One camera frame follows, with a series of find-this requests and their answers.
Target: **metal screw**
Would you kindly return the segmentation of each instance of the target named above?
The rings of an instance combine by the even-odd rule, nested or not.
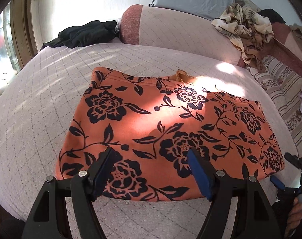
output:
[[[54,179],[54,177],[52,175],[49,175],[49,176],[46,177],[47,182],[52,182],[53,179]]]
[[[220,176],[220,177],[223,177],[223,176],[225,175],[225,172],[223,172],[223,171],[221,171],[221,170],[218,170],[218,171],[216,172],[216,175],[217,175],[217,176]]]
[[[84,177],[84,176],[87,175],[87,171],[80,171],[80,172],[78,172],[78,175],[79,175],[80,177]]]
[[[256,182],[257,181],[257,179],[254,176],[249,176],[249,180],[251,182]]]

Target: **human hand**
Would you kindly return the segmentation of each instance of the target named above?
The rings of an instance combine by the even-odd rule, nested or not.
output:
[[[302,203],[298,203],[298,198],[295,198],[293,208],[288,214],[287,227],[284,238],[287,238],[289,232],[299,226],[302,219]]]

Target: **beige patterned cloth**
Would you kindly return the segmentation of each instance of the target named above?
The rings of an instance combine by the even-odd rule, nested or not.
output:
[[[265,71],[260,51],[266,49],[265,44],[274,37],[267,17],[257,14],[249,7],[242,8],[238,3],[233,3],[219,18],[212,21],[212,25],[242,52],[247,65],[259,72]]]
[[[247,70],[274,102],[291,133],[299,157],[302,157],[302,115],[298,96],[302,78],[272,56],[264,58],[264,65],[265,73],[258,73],[252,67]]]

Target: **striped fabric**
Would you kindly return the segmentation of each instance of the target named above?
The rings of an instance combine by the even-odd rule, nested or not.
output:
[[[264,65],[265,73],[258,73],[252,67],[247,67],[247,70],[274,102],[291,133],[299,157],[302,157],[302,115],[298,96],[302,78],[272,56],[264,58]]]

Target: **folded orange garment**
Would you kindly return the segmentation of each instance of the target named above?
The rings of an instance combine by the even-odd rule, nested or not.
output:
[[[191,147],[234,178],[261,180],[284,168],[258,101],[99,67],[75,111],[56,177],[88,169],[106,147],[117,154],[103,195],[117,199],[201,197],[187,164]]]

